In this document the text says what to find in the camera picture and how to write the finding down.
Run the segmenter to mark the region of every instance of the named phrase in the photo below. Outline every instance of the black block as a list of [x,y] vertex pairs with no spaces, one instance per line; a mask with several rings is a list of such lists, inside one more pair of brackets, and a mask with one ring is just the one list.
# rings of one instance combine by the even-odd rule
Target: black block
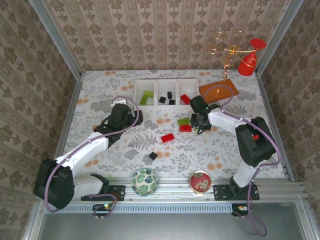
[[157,154],[155,154],[154,152],[152,152],[150,155],[149,155],[149,158],[151,158],[153,161],[158,157]]
[[172,99],[172,92],[168,91],[168,99]]
[[164,104],[166,102],[166,98],[164,96],[160,97],[159,103]]

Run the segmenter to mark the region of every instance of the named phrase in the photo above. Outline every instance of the purple cable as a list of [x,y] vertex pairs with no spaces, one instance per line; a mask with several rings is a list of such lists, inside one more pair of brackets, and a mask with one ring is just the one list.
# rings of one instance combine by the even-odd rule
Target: purple cable
[[[112,213],[112,211],[115,209],[116,207],[116,204],[117,204],[117,198],[116,196],[112,195],[112,194],[97,194],[97,195],[94,195],[94,194],[90,194],[90,195],[87,195],[87,197],[89,198],[97,198],[97,197],[112,197],[113,200],[114,200],[114,205],[112,206],[112,208],[110,209],[110,211],[104,216],[104,218],[106,217],[109,217],[109,215]],[[104,206],[96,206],[94,208],[94,211],[93,211],[93,216],[96,216],[97,214],[97,210],[100,209],[100,208],[103,208]]]
[[[254,231],[261,237],[265,237],[267,235],[267,227],[266,225],[262,222],[261,219],[259,219],[258,217],[256,216],[252,216],[251,215],[251,210],[250,210],[250,192],[251,192],[251,187],[252,187],[252,184],[253,184],[253,181],[255,179],[255,177],[257,176],[257,174],[259,173],[260,169],[264,166],[275,166],[275,165],[278,165],[280,162],[282,162],[282,156],[281,156],[281,153],[280,153],[280,150],[279,148],[277,147],[276,143],[274,142],[274,140],[265,132],[263,131],[260,127],[254,125],[252,122],[242,118],[242,117],[239,117],[239,116],[236,116],[236,115],[233,115],[231,113],[228,113],[228,112],[225,112],[223,110],[223,107],[230,103],[231,100],[233,99],[234,97],[234,93],[232,92],[231,88],[228,87],[228,86],[225,86],[225,85],[216,85],[216,86],[213,86],[211,88],[209,88],[203,95],[203,98],[205,98],[205,96],[209,93],[209,91],[211,91],[212,89],[216,89],[218,87],[223,87],[223,88],[226,88],[228,89],[230,92],[231,92],[231,97],[229,98],[229,100],[227,102],[225,102],[224,104],[221,105],[220,109],[222,111],[223,114],[231,117],[231,118],[234,118],[234,119],[237,119],[237,120],[240,120],[240,121],[243,121],[247,124],[249,124],[250,126],[252,126],[254,129],[258,130],[266,139],[268,139],[268,141],[272,144],[272,146],[274,147],[277,155],[278,155],[278,160],[276,162],[272,162],[272,163],[262,163],[258,168],[257,170],[255,171],[255,173],[253,174],[251,180],[250,180],[250,183],[249,183],[249,188],[248,188],[248,195],[247,195],[247,207],[248,207],[248,215],[249,215],[249,219],[250,219],[250,222],[251,222],[251,225],[252,225],[252,228],[254,229]],[[253,219],[257,220],[258,222],[260,222],[264,228],[264,233],[261,233],[259,232],[256,224],[254,223]]]
[[56,171],[67,161],[67,159],[71,158],[74,154],[76,154],[79,150],[81,150],[84,146],[88,145],[89,143],[91,143],[92,141],[94,140],[97,140],[97,139],[100,139],[100,138],[103,138],[103,137],[108,137],[108,136],[111,136],[111,135],[115,135],[115,134],[120,134],[120,133],[123,133],[125,131],[128,131],[130,128],[132,128],[138,121],[139,119],[139,108],[138,108],[138,105],[136,104],[136,102],[131,99],[130,97],[127,97],[127,96],[116,96],[114,99],[111,100],[111,102],[113,103],[114,100],[116,99],[119,99],[119,98],[122,98],[122,99],[126,99],[130,102],[132,102],[132,104],[135,106],[136,108],[136,117],[135,117],[135,120],[134,122],[128,126],[127,128],[123,129],[123,130],[119,130],[119,131],[115,131],[115,132],[111,132],[111,133],[107,133],[107,134],[104,134],[104,135],[100,135],[100,136],[96,136],[86,142],[84,142],[82,145],[80,145],[79,147],[77,147],[74,151],[72,151],[65,159],[63,159],[57,166],[55,166],[55,168],[52,170],[51,174],[49,175],[48,177],[48,180],[46,182],[46,185],[45,185],[45,190],[44,190],[44,205],[47,209],[47,211],[49,213],[56,213],[57,211],[59,211],[59,209],[55,209],[55,210],[52,210],[49,206],[49,203],[48,203],[48,192],[49,192],[49,186],[50,186],[50,183],[52,181],[52,178],[54,177]]

